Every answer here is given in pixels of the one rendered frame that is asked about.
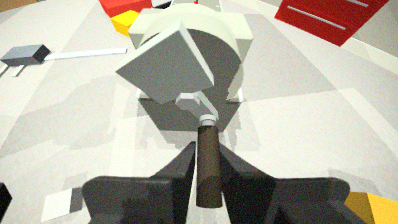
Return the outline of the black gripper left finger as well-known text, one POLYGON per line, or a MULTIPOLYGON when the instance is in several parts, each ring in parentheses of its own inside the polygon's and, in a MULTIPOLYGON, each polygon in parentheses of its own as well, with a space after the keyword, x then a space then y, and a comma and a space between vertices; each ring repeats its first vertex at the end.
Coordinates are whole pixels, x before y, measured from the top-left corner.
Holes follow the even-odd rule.
POLYGON ((82 185, 90 218, 95 214, 161 217, 164 224, 186 224, 195 169, 191 141, 151 177, 101 175, 82 185))

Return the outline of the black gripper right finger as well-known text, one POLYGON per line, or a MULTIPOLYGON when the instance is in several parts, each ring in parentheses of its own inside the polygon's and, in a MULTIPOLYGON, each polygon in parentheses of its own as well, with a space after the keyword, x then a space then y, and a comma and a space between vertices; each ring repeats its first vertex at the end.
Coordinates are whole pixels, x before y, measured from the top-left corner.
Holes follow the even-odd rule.
POLYGON ((350 185, 335 177, 275 178, 219 142, 222 194, 231 224, 273 224, 283 203, 340 200, 350 185))

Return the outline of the red flat block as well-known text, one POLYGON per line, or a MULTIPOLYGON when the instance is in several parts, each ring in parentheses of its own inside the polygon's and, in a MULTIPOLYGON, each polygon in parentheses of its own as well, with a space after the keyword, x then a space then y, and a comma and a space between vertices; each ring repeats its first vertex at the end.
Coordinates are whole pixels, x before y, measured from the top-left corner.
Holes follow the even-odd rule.
POLYGON ((151 0, 99 0, 106 15, 110 18, 128 12, 139 12, 153 8, 151 0))

